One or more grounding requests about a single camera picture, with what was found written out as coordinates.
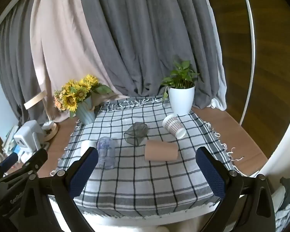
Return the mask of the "patterned white paper cup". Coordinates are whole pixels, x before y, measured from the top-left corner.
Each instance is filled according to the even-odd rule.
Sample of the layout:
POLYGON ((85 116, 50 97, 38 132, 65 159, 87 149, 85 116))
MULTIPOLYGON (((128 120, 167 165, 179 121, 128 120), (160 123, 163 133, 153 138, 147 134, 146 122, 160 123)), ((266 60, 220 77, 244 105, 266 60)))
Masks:
POLYGON ((176 115, 168 115, 164 118, 162 126, 176 139, 182 139, 186 135, 186 129, 176 115))

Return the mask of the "clear bluish plastic cup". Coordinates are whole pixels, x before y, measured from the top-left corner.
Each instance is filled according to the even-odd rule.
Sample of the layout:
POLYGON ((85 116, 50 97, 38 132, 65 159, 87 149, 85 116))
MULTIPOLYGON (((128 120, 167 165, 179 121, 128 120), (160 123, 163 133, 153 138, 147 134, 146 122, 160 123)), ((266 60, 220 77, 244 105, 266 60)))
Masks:
POLYGON ((97 143, 98 164, 101 169, 111 170, 115 166, 115 142, 110 137, 101 137, 97 143))

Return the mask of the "smoky grey glass cup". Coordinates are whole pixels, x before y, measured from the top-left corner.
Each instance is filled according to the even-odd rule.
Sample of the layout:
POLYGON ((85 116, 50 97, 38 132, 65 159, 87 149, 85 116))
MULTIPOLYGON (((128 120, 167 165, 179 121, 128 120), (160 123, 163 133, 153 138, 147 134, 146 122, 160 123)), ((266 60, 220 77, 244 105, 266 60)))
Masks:
POLYGON ((124 133, 125 141, 134 146, 140 146, 148 134, 148 126, 145 123, 136 122, 124 133))

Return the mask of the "green plant in white pot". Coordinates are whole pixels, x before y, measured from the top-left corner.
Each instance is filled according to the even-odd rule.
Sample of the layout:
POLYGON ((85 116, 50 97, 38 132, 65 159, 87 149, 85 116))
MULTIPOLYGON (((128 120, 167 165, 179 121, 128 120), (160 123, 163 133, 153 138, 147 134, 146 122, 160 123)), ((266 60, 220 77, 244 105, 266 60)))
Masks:
POLYGON ((191 111, 199 74, 192 69, 190 60, 175 61, 174 64, 175 69, 162 80, 165 86, 163 100, 169 100, 175 115, 183 116, 191 111))

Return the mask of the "grey curtain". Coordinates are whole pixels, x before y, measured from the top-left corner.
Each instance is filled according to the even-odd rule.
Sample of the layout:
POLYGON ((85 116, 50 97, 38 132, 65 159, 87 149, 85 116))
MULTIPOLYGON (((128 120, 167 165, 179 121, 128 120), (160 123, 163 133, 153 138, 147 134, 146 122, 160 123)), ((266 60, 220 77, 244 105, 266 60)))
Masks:
MULTIPOLYGON (((34 0, 0 0, 0 83, 19 123, 43 120, 43 103, 30 45, 34 0)), ((175 61, 190 60, 199 75, 194 105, 225 110, 226 80, 213 10, 208 0, 81 0, 98 54, 124 96, 163 93, 175 61)))

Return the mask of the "sunflower bouquet in blue vase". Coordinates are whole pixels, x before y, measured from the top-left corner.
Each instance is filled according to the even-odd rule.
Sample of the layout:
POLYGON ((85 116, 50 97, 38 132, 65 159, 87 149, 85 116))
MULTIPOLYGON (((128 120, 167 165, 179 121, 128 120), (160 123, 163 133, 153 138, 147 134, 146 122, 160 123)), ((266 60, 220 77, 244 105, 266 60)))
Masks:
POLYGON ((69 80, 60 90, 55 90, 54 106, 60 112, 68 111, 71 117, 76 116, 83 125, 89 125, 96 118, 93 96, 111 93, 113 91, 110 87, 88 74, 79 81, 69 80))

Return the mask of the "checkered grey white tablecloth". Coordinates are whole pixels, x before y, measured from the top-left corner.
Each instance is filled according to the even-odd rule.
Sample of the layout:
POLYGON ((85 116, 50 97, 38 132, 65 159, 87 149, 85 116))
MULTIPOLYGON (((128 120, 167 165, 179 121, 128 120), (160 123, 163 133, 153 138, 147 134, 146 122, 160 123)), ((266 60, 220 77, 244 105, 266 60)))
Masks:
POLYGON ((171 114, 169 102, 161 98, 132 97, 99 105, 95 122, 77 124, 58 170, 66 170, 82 156, 81 143, 110 137, 115 143, 115 166, 111 170, 97 167, 91 174, 77 206, 87 212, 109 217, 162 216, 186 211, 207 203, 216 203, 206 179, 195 160, 199 147, 232 170, 234 165, 226 146, 208 122, 194 112, 180 116, 187 133, 176 139, 165 128, 163 119, 171 114), (148 126, 146 140, 166 141, 178 145, 179 156, 173 162, 148 162, 145 145, 126 142, 124 133, 135 123, 148 126))

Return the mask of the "plain white cup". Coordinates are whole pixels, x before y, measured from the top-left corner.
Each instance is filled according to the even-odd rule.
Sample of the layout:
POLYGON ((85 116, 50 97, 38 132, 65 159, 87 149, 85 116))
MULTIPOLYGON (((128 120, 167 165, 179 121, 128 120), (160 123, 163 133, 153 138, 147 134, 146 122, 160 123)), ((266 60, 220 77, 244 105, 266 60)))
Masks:
POLYGON ((80 147, 80 154, 83 155, 90 147, 96 148, 96 141, 93 141, 93 140, 82 141, 81 147, 80 147))

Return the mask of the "pink paper cup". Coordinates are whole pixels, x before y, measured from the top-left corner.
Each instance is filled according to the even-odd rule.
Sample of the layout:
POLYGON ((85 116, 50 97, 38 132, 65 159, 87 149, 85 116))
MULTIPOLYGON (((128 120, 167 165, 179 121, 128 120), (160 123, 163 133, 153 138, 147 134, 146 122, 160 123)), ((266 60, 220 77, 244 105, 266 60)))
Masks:
POLYGON ((178 154, 178 145, 158 140, 148 140, 144 149, 144 158, 147 161, 175 161, 178 154))

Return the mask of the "wooden desk lamp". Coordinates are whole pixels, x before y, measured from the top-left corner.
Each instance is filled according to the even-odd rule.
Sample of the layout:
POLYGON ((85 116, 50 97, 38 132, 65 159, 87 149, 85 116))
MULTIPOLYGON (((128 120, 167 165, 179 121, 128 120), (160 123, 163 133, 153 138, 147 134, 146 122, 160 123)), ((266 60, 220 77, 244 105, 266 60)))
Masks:
POLYGON ((46 102, 47 92, 41 91, 37 93, 33 98, 24 103, 25 109, 31 109, 33 106, 37 105, 39 102, 43 103, 43 120, 42 130, 45 132, 44 141, 50 141, 55 137, 59 131, 58 125, 53 121, 52 117, 48 113, 47 102, 46 102))

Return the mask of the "white power strip cube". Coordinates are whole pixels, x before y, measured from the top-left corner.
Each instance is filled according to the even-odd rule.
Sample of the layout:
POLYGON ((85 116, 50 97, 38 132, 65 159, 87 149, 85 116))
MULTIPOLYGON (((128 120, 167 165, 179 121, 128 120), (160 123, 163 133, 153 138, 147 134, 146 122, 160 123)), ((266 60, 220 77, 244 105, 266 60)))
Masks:
POLYGON ((17 145, 27 153, 35 153, 44 148, 49 148, 49 142, 45 141, 45 132, 36 120, 30 120, 24 123, 14 134, 14 140, 17 145))

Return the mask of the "beige curtain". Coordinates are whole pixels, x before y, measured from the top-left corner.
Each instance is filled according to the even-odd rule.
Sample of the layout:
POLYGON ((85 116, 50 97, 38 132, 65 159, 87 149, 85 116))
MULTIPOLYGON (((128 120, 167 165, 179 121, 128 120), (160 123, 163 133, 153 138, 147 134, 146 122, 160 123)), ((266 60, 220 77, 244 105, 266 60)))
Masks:
POLYGON ((54 106, 54 91, 69 80, 91 74, 111 88, 98 96, 103 101, 125 98, 112 84, 90 34, 81 0, 34 0, 30 20, 30 45, 41 90, 47 92, 46 109, 56 122, 69 117, 54 106))

